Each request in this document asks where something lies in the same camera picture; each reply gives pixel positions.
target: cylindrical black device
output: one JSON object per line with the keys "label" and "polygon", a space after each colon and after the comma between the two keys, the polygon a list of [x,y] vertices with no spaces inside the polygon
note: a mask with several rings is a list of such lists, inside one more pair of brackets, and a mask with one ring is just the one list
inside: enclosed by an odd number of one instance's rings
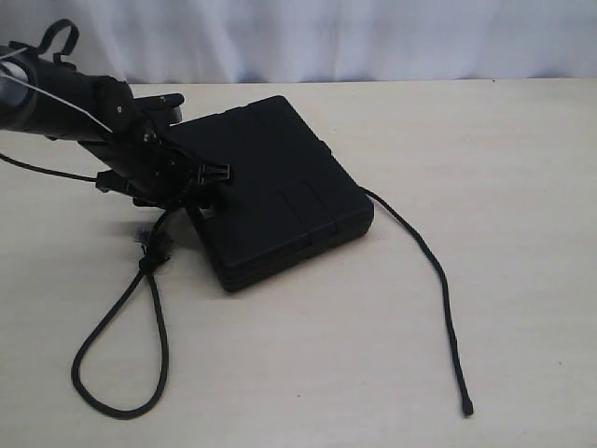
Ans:
{"label": "cylindrical black device", "polygon": [[[13,51],[0,47],[0,57]],[[97,117],[95,86],[98,77],[83,75],[68,64],[45,61],[28,51],[1,60],[0,72],[50,92]],[[0,130],[89,142],[102,141],[107,133],[73,107],[1,76]]]}

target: white backdrop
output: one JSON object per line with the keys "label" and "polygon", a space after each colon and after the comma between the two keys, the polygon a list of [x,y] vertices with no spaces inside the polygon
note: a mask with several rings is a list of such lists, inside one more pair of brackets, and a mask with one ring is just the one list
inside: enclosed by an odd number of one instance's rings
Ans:
{"label": "white backdrop", "polygon": [[597,77],[597,0],[0,0],[0,42],[64,17],[130,82]]}

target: cord end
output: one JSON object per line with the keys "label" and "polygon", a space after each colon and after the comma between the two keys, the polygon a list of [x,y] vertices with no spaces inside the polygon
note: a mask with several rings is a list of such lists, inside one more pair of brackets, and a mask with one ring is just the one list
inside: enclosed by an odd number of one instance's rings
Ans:
{"label": "cord end", "polygon": [[473,413],[475,413],[473,410],[473,402],[470,399],[463,400],[463,415],[465,418],[470,417]]}

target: black plastic case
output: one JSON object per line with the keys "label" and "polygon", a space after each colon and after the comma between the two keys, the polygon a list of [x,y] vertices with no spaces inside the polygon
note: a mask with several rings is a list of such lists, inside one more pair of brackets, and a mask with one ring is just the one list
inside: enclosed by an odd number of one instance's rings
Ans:
{"label": "black plastic case", "polygon": [[364,235],[373,205],[282,96],[174,126],[173,136],[229,163],[218,209],[189,207],[222,287],[234,292]]}

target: wooden table surface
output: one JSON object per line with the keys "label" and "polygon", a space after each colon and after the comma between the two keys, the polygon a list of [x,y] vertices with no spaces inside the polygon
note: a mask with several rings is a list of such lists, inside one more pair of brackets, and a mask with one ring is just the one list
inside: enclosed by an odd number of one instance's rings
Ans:
{"label": "wooden table surface", "polygon": [[[597,80],[137,86],[186,119],[285,95],[449,276],[476,414],[463,419],[437,278],[381,209],[365,238],[227,297],[188,223],[158,276],[161,403],[87,406],[76,350],[122,293],[153,210],[0,165],[0,445],[597,446]],[[94,175],[73,143],[1,132],[23,161]],[[133,407],[160,353],[146,288],[91,349],[90,390]]]}

